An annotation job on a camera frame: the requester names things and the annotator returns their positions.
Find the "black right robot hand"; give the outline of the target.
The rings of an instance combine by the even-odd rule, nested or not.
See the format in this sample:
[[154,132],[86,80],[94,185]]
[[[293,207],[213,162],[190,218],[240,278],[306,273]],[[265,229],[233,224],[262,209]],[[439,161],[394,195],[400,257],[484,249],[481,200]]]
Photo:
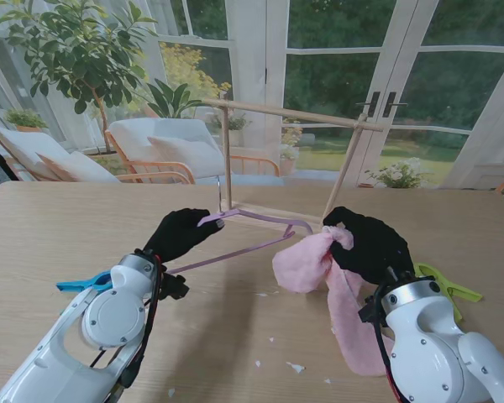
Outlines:
[[339,243],[330,246],[330,253],[341,269],[356,273],[373,285],[389,285],[415,275],[407,241],[394,228],[346,207],[334,208],[323,219],[323,224],[329,227],[340,223],[354,239],[352,249]]

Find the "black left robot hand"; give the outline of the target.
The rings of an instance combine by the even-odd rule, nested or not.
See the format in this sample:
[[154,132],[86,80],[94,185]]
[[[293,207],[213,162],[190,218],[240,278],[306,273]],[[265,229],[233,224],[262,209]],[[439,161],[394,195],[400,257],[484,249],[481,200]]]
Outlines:
[[157,255],[162,263],[180,258],[224,227],[220,219],[200,225],[199,222],[209,215],[206,209],[184,208],[170,212],[162,219],[144,251]]

